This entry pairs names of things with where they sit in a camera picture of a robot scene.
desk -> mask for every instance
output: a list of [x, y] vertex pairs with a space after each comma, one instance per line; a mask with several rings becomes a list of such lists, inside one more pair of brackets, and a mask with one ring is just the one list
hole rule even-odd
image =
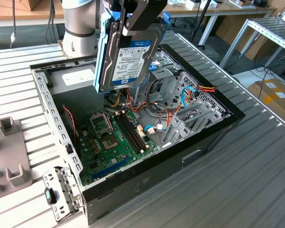
[[[63, 9], [60, 0], [54, 0], [56, 17], [54, 23], [64, 23]], [[272, 12], [275, 10], [273, 7], [256, 9], [240, 9], [228, 0], [225, 0], [222, 4], [218, 4], [216, 8], [209, 8], [205, 16], [210, 16], [210, 20], [206, 26], [202, 38], [200, 39], [199, 45], [204, 45], [206, 40], [218, 18], [222, 15], [248, 15], [248, 14], [265, 14], [264, 18], [270, 17]], [[183, 17], [195, 17], [198, 9], [190, 10], [186, 8], [185, 4], [180, 6], [169, 6], [167, 5], [163, 11], [167, 11], [171, 14], [172, 18], [183, 18]], [[47, 24], [49, 17], [49, 3], [48, 0], [43, 0], [33, 12], [16, 10], [16, 25], [39, 25]], [[6, 7], [0, 7], [0, 27], [12, 26], [12, 10]]]
[[[217, 147], [94, 228], [285, 227], [285, 123], [181, 35], [169, 44], [246, 117]], [[33, 184], [0, 198], [0, 228], [56, 225], [41, 176], [63, 166], [29, 65], [64, 59], [58, 44], [0, 50], [0, 118], [20, 119]], [[60, 228], [87, 228], [78, 213]]]

red cable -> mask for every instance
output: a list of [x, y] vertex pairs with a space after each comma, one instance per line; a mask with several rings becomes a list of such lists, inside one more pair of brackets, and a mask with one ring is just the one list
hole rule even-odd
[[74, 144], [76, 145], [76, 128], [75, 128], [75, 122], [74, 122], [74, 119], [73, 119], [73, 115], [72, 115], [72, 113], [71, 113], [66, 107], [62, 107], [62, 108], [68, 112], [68, 114], [70, 115], [71, 120], [72, 120], [72, 122], [73, 122]]

sticker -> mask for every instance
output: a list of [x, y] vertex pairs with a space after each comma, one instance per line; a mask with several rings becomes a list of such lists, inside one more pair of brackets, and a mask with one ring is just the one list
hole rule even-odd
[[277, 94], [280, 98], [285, 98], [285, 94], [282, 92], [275, 93], [275, 94]]
[[159, 61], [156, 60], [156, 61], [152, 62], [152, 64], [153, 65], [159, 65], [160, 63], [159, 63]]
[[135, 40], [129, 47], [119, 50], [112, 79], [114, 84], [130, 83], [138, 78], [144, 64], [143, 54], [149, 50], [151, 43], [151, 40]]
[[156, 127], [157, 127], [157, 129], [161, 130], [163, 125], [162, 124], [158, 124]]
[[273, 89], [273, 88], [277, 88], [275, 86], [275, 84], [273, 84], [272, 82], [268, 82], [268, 83], [265, 83], [269, 88]]
[[62, 79], [68, 86], [94, 80], [95, 75], [91, 69], [75, 71], [62, 75]]

ram slot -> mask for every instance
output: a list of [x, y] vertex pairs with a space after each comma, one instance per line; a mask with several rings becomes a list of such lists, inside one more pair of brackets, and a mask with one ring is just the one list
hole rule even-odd
[[119, 116], [115, 120], [118, 126], [123, 131], [126, 139], [129, 141], [131, 146], [133, 147], [135, 153], [140, 153], [141, 150], [145, 150], [146, 146], [141, 140], [141, 138], [137, 135], [137, 132], [131, 127], [128, 119], [125, 116]]

slotted metal table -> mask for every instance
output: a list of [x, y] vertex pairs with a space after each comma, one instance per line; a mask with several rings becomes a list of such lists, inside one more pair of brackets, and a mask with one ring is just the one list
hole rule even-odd
[[[167, 31], [162, 43], [216, 85], [246, 117], [213, 151], [92, 227], [285, 227], [285, 123], [181, 35]], [[31, 186], [0, 199], [0, 228], [87, 227], [81, 213], [56, 225], [41, 178], [63, 160], [29, 65], [63, 58], [58, 45], [0, 51], [0, 118], [20, 119], [33, 176]]]
[[219, 65], [221, 68], [225, 67], [226, 63], [229, 61], [232, 53], [235, 51], [236, 47], [238, 46], [239, 42], [249, 27], [253, 28], [255, 31], [242, 49], [242, 54], [244, 54], [245, 51], [253, 44], [258, 34], [264, 35], [280, 46], [265, 64], [266, 67], [274, 60], [274, 58], [283, 48], [285, 49], [285, 21], [280, 18], [247, 19], [242, 29], [239, 31], [238, 35], [231, 44], [228, 52], [221, 61]]

